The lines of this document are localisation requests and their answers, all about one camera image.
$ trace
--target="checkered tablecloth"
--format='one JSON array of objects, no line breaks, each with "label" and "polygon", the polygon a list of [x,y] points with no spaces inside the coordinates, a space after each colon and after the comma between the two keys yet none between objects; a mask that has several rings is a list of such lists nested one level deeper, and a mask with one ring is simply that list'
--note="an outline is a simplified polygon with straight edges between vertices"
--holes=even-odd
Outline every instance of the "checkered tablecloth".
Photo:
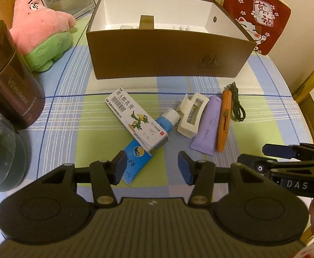
[{"label": "checkered tablecloth", "polygon": [[[39,119],[20,131],[29,152],[29,170],[17,189],[0,193],[0,202],[63,163],[88,166],[95,160],[111,160],[125,148],[132,136],[104,103],[108,94],[118,87],[124,88],[153,118],[157,118],[168,108],[175,109],[186,93],[219,95],[227,84],[235,81],[246,111],[243,122],[231,121],[225,150],[214,156],[190,149],[191,139],[180,135],[175,127],[168,143],[142,169],[132,186],[121,181],[113,187],[118,201],[123,196],[182,196],[188,200],[192,187],[185,184],[177,167],[180,150],[185,150],[194,160],[208,159],[217,166],[228,167],[241,153],[262,155],[265,143],[312,142],[298,105],[268,56],[253,52],[235,79],[96,80],[85,35],[88,22],[88,18],[77,21],[73,46],[49,71],[37,76],[46,94],[46,104]],[[77,192],[87,201],[93,201],[90,186],[79,186]],[[216,184],[214,199],[218,200],[227,192],[227,185]]]}]

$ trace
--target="metallic brown container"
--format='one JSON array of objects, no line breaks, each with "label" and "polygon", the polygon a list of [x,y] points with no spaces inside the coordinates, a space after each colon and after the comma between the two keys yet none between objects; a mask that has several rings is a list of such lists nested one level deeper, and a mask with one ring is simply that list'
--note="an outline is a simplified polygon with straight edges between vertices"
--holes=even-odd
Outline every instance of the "metallic brown container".
[{"label": "metallic brown container", "polygon": [[16,129],[24,129],[40,116],[45,94],[18,51],[8,27],[0,20],[0,113]]}]

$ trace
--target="open box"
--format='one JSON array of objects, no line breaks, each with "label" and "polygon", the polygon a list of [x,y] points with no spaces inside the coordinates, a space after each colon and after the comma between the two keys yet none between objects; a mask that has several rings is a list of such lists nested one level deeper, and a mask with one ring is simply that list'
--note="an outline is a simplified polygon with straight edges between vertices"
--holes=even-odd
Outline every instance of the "open box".
[{"label": "open box", "polygon": [[[141,15],[154,29],[139,29]],[[235,77],[256,46],[214,0],[99,0],[86,37],[97,79]]]}]

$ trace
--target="black cable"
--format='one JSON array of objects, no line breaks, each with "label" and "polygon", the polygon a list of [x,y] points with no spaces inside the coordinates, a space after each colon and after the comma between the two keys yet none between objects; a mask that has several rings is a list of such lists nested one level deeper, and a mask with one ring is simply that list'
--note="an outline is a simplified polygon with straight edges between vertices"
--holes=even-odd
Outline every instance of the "black cable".
[{"label": "black cable", "polygon": [[236,83],[233,82],[227,86],[228,90],[232,93],[232,112],[235,118],[242,122],[245,119],[245,110],[241,106],[240,101],[238,100],[238,88]]}]

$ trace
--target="circular logo on blue tube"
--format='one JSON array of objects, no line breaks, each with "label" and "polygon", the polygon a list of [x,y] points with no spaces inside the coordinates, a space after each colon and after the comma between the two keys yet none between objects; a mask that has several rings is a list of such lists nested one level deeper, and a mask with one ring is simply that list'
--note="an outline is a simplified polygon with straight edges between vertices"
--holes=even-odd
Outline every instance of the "circular logo on blue tube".
[{"label": "circular logo on blue tube", "polygon": [[133,149],[133,153],[134,153],[134,156],[136,157],[141,157],[144,155],[144,149],[142,146],[136,146],[134,149]]}]

